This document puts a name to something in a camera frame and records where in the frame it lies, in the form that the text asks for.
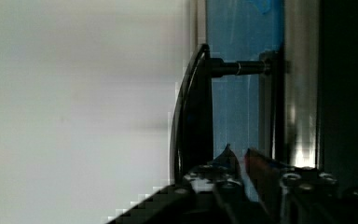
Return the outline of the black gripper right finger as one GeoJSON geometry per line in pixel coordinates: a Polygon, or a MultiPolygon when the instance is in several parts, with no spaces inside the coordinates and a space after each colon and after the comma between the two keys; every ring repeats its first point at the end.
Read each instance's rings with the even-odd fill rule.
{"type": "Polygon", "coordinates": [[[249,149],[246,174],[276,224],[339,224],[337,179],[312,167],[295,167],[249,149]]]}

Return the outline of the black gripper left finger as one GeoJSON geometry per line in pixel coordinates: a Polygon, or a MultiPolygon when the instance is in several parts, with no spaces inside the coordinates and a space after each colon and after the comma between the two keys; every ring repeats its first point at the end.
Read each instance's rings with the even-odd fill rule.
{"type": "Polygon", "coordinates": [[[244,193],[241,166],[227,144],[212,161],[191,168],[184,180],[195,193],[195,204],[186,212],[189,224],[241,224],[244,193]]]}

